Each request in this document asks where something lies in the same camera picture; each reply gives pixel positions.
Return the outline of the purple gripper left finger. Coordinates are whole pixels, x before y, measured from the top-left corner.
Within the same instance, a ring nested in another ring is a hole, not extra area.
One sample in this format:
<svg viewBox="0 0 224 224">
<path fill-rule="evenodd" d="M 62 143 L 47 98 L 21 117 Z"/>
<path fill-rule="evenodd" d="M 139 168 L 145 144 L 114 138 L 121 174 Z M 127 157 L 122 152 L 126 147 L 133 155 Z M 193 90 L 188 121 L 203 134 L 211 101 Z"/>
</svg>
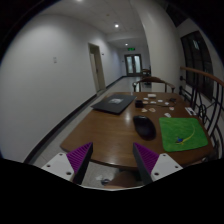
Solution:
<svg viewBox="0 0 224 224">
<path fill-rule="evenodd" d="M 93 143 L 90 142 L 69 153 L 58 153 L 42 169 L 81 185 L 92 153 Z"/>
</svg>

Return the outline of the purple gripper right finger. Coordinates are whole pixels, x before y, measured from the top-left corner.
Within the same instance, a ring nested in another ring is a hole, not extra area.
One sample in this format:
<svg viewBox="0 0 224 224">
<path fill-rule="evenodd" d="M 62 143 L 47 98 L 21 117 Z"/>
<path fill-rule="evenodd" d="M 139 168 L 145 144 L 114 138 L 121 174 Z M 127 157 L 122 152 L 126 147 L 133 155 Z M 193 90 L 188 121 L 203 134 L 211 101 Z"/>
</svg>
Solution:
<svg viewBox="0 0 224 224">
<path fill-rule="evenodd" d="M 133 154 L 144 185 L 182 169 L 168 154 L 157 154 L 138 143 L 133 144 Z"/>
</svg>

